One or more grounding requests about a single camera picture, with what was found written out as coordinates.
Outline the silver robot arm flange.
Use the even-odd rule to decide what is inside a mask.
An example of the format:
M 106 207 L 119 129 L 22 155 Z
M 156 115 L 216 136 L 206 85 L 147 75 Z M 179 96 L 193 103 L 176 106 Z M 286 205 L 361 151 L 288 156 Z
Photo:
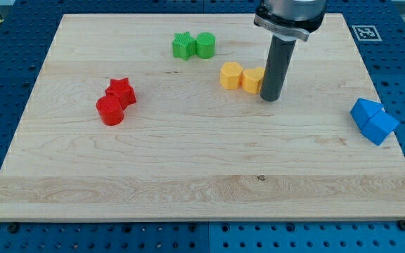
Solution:
M 284 41 L 307 41 L 326 12 L 326 0 L 262 0 L 254 24 Z

